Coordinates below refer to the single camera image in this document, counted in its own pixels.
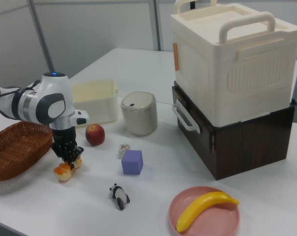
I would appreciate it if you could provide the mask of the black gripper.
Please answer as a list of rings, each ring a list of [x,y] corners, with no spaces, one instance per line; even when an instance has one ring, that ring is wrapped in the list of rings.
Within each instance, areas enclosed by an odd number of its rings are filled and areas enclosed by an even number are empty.
[[[74,169],[74,162],[84,151],[84,148],[77,146],[75,127],[63,130],[52,129],[52,134],[54,141],[51,144],[51,149],[58,158]]]

